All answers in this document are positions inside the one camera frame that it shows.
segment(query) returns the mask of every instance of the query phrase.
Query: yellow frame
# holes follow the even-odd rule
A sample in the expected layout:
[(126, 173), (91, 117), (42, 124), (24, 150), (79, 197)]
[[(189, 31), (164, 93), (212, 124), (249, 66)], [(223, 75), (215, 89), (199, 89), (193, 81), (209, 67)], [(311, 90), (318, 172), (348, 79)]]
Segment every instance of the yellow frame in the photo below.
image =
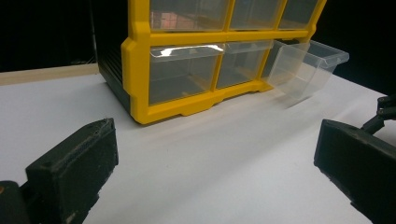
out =
[[(276, 17), (279, 25), (288, 0), (283, 0)], [(308, 41), (316, 31), (316, 23), (326, 4), (318, 0), (306, 30), (280, 31), (232, 31), (228, 27), (233, 15), (235, 0), (229, 0), (225, 28), (221, 32), (207, 33), (152, 33), (149, 26), (149, 1), (128, 0), (128, 38), (121, 45), (122, 84), (130, 95), (130, 114), (139, 123), (170, 118), (176, 115), (188, 116), (209, 109), (224, 99), (251, 91), (269, 91), (272, 87), (261, 80), (268, 52), (264, 54), (260, 71), (255, 80), (216, 89), (222, 55), (218, 56), (213, 85), (206, 93), (176, 99), (158, 105), (149, 105), (149, 52), (151, 47), (169, 45), (193, 45), (205, 43), (225, 43), (230, 41), (249, 41), (263, 39), (293, 39)]]

